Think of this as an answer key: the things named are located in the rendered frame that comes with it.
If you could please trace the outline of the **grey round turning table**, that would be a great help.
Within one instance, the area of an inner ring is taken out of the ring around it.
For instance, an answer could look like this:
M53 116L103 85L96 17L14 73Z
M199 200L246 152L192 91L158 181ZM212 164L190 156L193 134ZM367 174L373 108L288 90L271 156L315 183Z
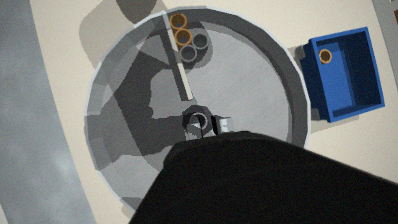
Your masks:
M193 66L181 61L169 23L175 13L185 15L192 37L209 38ZM189 140L196 112L208 120L203 138L215 136L211 116L218 115L232 117L234 132L307 149L311 110L302 72L266 27L209 5L163 10L124 31L103 54L84 107L95 170L133 213L170 149Z

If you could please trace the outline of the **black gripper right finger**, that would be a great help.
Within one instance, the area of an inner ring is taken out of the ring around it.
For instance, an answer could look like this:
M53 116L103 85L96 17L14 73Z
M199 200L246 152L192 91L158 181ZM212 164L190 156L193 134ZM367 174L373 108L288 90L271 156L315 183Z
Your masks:
M212 115L211 121L212 121L213 132L215 133L215 135L234 132L233 122L231 117L224 118L218 115Z

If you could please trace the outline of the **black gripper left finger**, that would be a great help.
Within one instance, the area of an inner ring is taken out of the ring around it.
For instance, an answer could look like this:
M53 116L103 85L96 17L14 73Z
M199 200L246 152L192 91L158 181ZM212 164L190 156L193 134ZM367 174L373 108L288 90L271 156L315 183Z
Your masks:
M200 118L195 118L193 123L187 124L189 140L203 138Z

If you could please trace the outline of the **bronze bushing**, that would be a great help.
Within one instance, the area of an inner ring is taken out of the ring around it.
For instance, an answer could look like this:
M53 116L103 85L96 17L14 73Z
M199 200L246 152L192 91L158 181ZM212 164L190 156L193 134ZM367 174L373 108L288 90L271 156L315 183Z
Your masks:
M188 39L190 39L187 43L185 44L181 44L178 41L183 38L186 37ZM179 29L178 31L176 31L175 36L174 36L177 48L180 50L183 46L185 45L192 45L192 35L191 32L187 29Z
M332 58L330 51L328 51L326 49L319 51L319 56L320 56L322 65L330 62L330 60Z
M185 22L185 23L184 23ZM184 14L182 13L175 13L170 17L170 26L172 28L173 34L175 35L176 31L178 31L179 29L187 29L188 30L188 26L187 26L187 19L185 17ZM174 27L177 23L183 23L184 25L180 28L176 28Z

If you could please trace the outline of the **blue open crate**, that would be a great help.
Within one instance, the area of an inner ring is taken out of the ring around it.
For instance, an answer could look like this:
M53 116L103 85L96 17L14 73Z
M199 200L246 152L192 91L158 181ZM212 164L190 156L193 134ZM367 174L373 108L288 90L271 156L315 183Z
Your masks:
M332 54L323 65L322 49ZM385 107L368 27L311 38L296 53L313 121L332 123Z

